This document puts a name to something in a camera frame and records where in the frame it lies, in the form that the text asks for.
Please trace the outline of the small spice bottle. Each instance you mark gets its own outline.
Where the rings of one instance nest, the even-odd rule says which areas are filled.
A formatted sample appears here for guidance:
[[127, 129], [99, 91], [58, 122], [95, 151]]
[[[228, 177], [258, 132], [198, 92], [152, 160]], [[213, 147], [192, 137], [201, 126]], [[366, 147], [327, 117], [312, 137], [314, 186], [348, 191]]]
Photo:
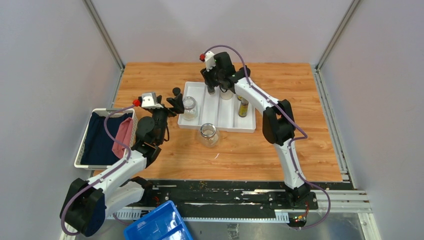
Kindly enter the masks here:
[[216, 92], [214, 87], [207, 86], [206, 88], [210, 95], [213, 95]]
[[174, 88], [172, 89], [172, 93], [173, 93], [173, 95], [176, 97], [176, 96], [178, 96], [178, 95], [180, 95], [180, 94], [181, 94], [181, 89], [180, 89], [179, 87], [174, 87]]

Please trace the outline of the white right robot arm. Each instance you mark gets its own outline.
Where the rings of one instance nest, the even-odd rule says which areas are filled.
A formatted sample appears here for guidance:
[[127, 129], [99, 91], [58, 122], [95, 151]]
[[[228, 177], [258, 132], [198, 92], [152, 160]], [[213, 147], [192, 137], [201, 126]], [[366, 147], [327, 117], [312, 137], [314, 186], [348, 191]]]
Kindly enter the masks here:
[[261, 113], [262, 134], [274, 146], [283, 169], [286, 204], [292, 209], [301, 207], [311, 187], [306, 183], [296, 152], [297, 125], [290, 102], [278, 100], [262, 90], [253, 82], [246, 66], [236, 70], [227, 52], [215, 54], [207, 51], [199, 59], [205, 64], [200, 73], [210, 93], [217, 89], [234, 93]]

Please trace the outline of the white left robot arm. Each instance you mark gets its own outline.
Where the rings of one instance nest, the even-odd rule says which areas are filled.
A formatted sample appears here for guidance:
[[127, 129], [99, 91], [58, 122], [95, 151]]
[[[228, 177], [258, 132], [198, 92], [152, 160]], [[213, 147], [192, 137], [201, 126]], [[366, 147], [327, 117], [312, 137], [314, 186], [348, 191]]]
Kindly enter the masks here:
[[[94, 235], [105, 219], [132, 203], [142, 207], [153, 201], [152, 183], [135, 174], [149, 167], [161, 152], [160, 145], [169, 141], [168, 119], [183, 114], [181, 89], [172, 90], [173, 97], [166, 100], [170, 107], [161, 103], [162, 97], [147, 92], [135, 99], [132, 105], [111, 110], [103, 121], [106, 134], [127, 152], [102, 173], [87, 180], [75, 179], [67, 191], [60, 217], [62, 232], [68, 236]], [[136, 127], [132, 146], [117, 140], [109, 132], [107, 122], [111, 116], [135, 107], [141, 107], [151, 115], [142, 117]]]

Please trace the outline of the black-lid shaker jar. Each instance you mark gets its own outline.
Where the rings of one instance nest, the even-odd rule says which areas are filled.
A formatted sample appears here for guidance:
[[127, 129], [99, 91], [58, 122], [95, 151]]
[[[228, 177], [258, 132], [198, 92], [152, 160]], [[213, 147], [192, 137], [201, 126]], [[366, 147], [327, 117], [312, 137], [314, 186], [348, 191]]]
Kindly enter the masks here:
[[246, 66], [246, 72], [247, 72], [247, 76], [250, 77], [251, 76], [251, 70]]
[[233, 98], [234, 93], [229, 89], [220, 90], [219, 96], [220, 96], [221, 99], [227, 101], [227, 100], [231, 100]]

